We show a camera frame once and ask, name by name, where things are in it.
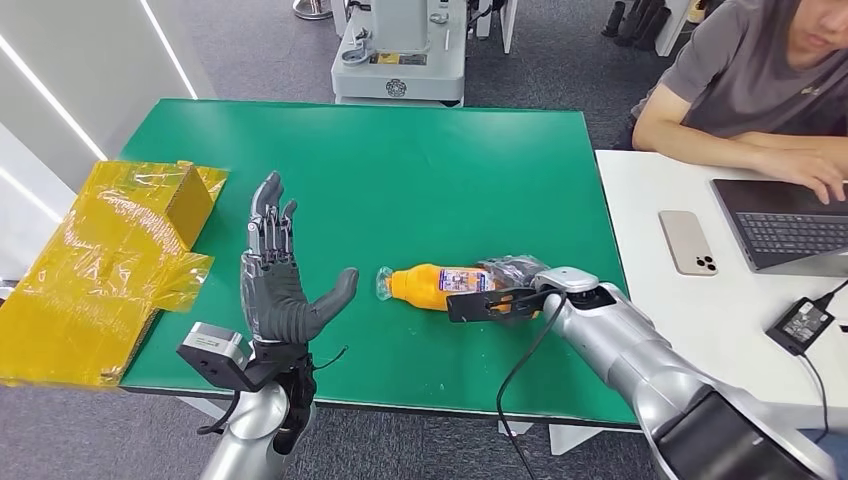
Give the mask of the person's right hand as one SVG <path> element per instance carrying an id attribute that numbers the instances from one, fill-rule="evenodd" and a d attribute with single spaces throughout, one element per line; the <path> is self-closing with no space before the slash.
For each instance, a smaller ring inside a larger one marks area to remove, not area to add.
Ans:
<path id="1" fill-rule="evenodd" d="M 844 172 L 818 153 L 777 150 L 768 154 L 758 169 L 775 179 L 806 187 L 825 205 L 847 200 Z"/>

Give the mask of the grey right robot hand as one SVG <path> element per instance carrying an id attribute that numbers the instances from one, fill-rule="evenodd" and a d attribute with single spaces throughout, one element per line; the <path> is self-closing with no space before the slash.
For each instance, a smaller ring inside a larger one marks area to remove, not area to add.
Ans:
<path id="1" fill-rule="evenodd" d="M 506 255 L 487 258 L 476 263 L 488 272 L 496 290 L 530 287 L 533 278 L 549 266 L 532 255 Z"/>

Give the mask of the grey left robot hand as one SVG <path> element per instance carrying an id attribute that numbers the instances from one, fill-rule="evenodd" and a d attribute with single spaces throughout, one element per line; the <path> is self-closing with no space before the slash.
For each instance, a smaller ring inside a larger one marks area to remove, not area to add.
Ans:
<path id="1" fill-rule="evenodd" d="M 297 202 L 282 205 L 283 192 L 281 176 L 273 171 L 253 194 L 247 247 L 240 259 L 241 306 L 254 340 L 306 344 L 353 300 L 359 271 L 342 270 L 331 290 L 314 301 L 307 299 L 294 253 Z"/>

